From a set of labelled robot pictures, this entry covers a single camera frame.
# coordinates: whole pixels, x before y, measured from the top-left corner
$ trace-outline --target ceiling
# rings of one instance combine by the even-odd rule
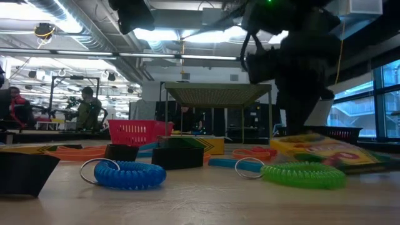
[[[128,35],[121,35],[118,29],[118,15],[109,7],[107,0],[27,0],[30,4],[1,3],[0,1],[0,48],[28,48],[50,50],[75,50],[97,52],[124,52],[124,53],[181,53],[206,56],[237,56],[246,33],[240,27],[232,27],[225,31],[206,33],[202,36],[193,36],[187,39],[182,46],[176,42],[195,30],[201,29],[204,23],[212,19],[219,19],[227,12],[238,6],[241,0],[145,0],[155,18],[156,30],[153,32],[136,29]],[[393,9],[388,5],[400,2],[397,0],[384,1],[386,11],[393,17]],[[370,21],[370,25],[356,32],[345,40],[344,52],[346,60],[354,57],[366,46],[376,44],[395,35],[394,30],[400,29],[400,23],[390,23],[391,29],[383,22],[391,16],[383,15]],[[34,28],[39,23],[50,23],[57,28],[50,42],[42,42],[34,35]],[[376,32],[369,27],[380,25],[382,32]],[[266,32],[258,34],[265,48],[279,47],[281,39],[287,32],[273,36]],[[255,51],[253,42],[249,43],[247,51]],[[52,55],[37,55],[29,57],[18,55],[4,55],[7,59],[10,83],[26,92],[25,87],[32,86],[33,91],[43,93],[43,97],[50,92],[51,76],[61,73],[64,76],[80,75],[90,78],[100,78],[101,98],[104,104],[115,102],[126,104],[135,101],[141,96],[141,84],[147,81],[167,81],[171,76],[168,73],[181,71],[182,61],[178,59],[137,59],[121,57],[113,59],[90,58],[87,56],[52,58]],[[225,74],[233,73],[229,69],[235,68],[236,74],[240,71],[238,62],[210,61],[186,59],[184,66],[189,68],[227,68]],[[37,71],[37,79],[29,78],[30,71]],[[115,81],[108,81],[108,74],[116,75]],[[213,76],[199,73],[196,80],[207,79],[213,81]],[[84,86],[93,86],[87,80],[63,80],[63,83],[54,90],[59,94],[79,94]],[[127,93],[128,86],[135,88],[134,93]]]

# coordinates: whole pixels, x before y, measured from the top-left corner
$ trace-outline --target blue coil keychain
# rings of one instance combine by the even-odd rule
[[[100,161],[94,168],[97,181],[86,178],[82,171],[91,162]],[[161,167],[143,162],[121,162],[110,159],[91,159],[81,166],[81,178],[89,184],[125,190],[149,189],[160,185],[167,177]]]

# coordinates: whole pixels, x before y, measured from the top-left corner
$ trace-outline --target shelf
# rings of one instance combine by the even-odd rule
[[[270,84],[197,84],[166,82],[165,88],[182,106],[245,108],[271,91]]]

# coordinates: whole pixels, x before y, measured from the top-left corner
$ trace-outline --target black container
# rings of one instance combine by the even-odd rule
[[[36,198],[59,161],[48,155],[0,152],[0,194]]]
[[[203,166],[204,149],[200,147],[156,148],[151,163],[165,170],[189,169]]]
[[[125,144],[109,144],[107,145],[105,158],[115,161],[134,162],[138,151],[138,147],[131,147]]]
[[[287,136],[286,127],[279,127],[279,136]],[[304,126],[305,131],[312,131],[349,144],[357,144],[362,128],[358,127],[329,127],[329,126]]]

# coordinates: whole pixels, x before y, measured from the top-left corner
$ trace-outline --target green coil keychain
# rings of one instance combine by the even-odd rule
[[[289,162],[263,166],[265,181],[296,188],[338,189],[346,185],[346,175],[331,166],[318,162]]]

